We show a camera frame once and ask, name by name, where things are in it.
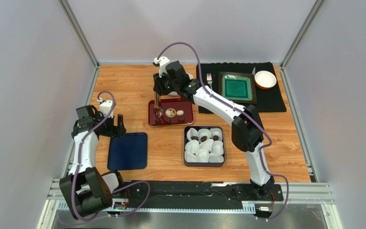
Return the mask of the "stainless steel serving tongs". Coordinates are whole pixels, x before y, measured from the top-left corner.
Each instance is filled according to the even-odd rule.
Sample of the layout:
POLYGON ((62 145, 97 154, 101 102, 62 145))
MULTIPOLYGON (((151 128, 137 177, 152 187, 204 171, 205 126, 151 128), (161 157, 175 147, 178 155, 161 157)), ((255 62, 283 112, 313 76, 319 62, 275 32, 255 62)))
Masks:
POLYGON ((161 96, 157 92, 155 92, 154 93, 154 107, 153 107, 153 111, 154 111, 154 109, 159 109, 162 112, 162 114, 163 114, 163 108, 162 108, 161 101, 162 101, 161 100, 161 96))

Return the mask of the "oval white chocolate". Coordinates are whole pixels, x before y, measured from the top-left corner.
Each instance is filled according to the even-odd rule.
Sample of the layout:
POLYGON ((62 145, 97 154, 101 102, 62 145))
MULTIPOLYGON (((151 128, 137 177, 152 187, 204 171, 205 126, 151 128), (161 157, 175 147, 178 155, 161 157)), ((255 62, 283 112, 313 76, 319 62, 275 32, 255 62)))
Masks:
POLYGON ((178 110, 178 111, 176 112, 176 114, 177 114, 178 116, 182 116, 182 115, 184 115, 184 111, 183 111, 183 110, 178 110))

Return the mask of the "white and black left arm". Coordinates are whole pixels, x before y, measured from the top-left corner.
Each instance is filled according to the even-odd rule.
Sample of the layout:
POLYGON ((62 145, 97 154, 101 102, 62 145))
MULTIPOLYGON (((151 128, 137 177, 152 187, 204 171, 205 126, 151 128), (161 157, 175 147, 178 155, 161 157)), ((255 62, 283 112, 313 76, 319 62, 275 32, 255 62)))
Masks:
POLYGON ((74 219, 90 221, 101 210, 112 205, 112 192, 124 186, 118 171, 101 175, 95 166, 96 149, 100 136, 123 137, 126 129, 123 116, 114 123, 111 100, 101 102, 99 108, 87 105, 77 108, 78 120, 71 134, 74 143, 73 164, 59 187, 74 219))

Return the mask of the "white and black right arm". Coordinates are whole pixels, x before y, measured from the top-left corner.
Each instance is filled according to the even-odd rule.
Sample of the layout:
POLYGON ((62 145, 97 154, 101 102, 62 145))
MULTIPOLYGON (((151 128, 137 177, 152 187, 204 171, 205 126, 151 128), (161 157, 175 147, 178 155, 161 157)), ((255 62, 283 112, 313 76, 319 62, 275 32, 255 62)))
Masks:
POLYGON ((268 135, 256 108, 252 105, 240 106, 223 98, 205 85, 202 78, 190 79, 179 61, 171 62, 166 57, 157 57, 153 64, 159 69, 158 73, 153 74, 155 116, 160 118, 164 114, 160 97, 172 92, 176 92, 185 101, 218 115, 230 125, 234 146, 245 154, 251 173, 253 193, 260 196, 270 194, 275 180, 273 174, 268 171, 263 154, 266 147, 263 140, 268 135))

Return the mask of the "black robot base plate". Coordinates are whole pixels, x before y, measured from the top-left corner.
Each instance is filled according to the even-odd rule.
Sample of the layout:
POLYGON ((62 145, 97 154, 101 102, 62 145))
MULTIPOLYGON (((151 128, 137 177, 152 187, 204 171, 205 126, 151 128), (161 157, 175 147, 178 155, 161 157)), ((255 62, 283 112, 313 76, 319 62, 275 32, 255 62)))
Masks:
POLYGON ((264 197, 258 197, 250 183, 148 181, 117 194, 115 202, 126 202, 129 209, 236 210, 244 201, 262 201, 271 205, 284 200, 283 191, 275 184, 264 197))

